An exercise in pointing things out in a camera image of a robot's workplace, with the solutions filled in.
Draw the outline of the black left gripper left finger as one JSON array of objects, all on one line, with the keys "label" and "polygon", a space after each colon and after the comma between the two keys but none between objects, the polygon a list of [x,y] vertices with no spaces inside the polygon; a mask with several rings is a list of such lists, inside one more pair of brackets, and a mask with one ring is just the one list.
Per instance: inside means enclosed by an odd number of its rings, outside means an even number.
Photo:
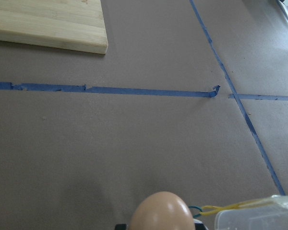
[{"label": "black left gripper left finger", "polygon": [[127,230],[128,225],[127,224],[116,224],[115,225],[115,230]]}]

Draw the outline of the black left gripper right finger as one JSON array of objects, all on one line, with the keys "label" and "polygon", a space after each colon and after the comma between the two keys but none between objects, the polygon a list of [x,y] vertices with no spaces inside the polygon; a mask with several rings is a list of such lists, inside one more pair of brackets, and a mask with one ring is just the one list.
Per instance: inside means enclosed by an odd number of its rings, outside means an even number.
[{"label": "black left gripper right finger", "polygon": [[202,222],[195,222],[194,226],[195,230],[205,230],[205,225]]}]

